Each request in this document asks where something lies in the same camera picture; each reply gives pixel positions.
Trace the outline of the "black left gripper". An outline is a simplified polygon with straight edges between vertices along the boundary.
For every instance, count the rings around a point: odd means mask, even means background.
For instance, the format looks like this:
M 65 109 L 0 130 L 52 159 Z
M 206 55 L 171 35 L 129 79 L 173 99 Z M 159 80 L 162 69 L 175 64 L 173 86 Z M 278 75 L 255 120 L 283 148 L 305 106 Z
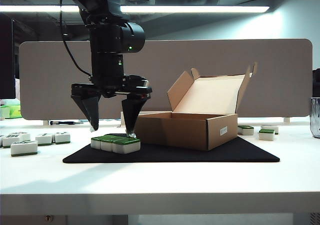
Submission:
M 97 131 L 99 128 L 100 96 L 112 98 L 116 95 L 135 94 L 128 95 L 121 102 L 126 135 L 129 138 L 136 138 L 135 124 L 147 101 L 146 97 L 140 95 L 151 92 L 149 81 L 145 77 L 135 74 L 106 77 L 95 83 L 74 83 L 71 85 L 71 98 L 85 115 L 93 131 Z

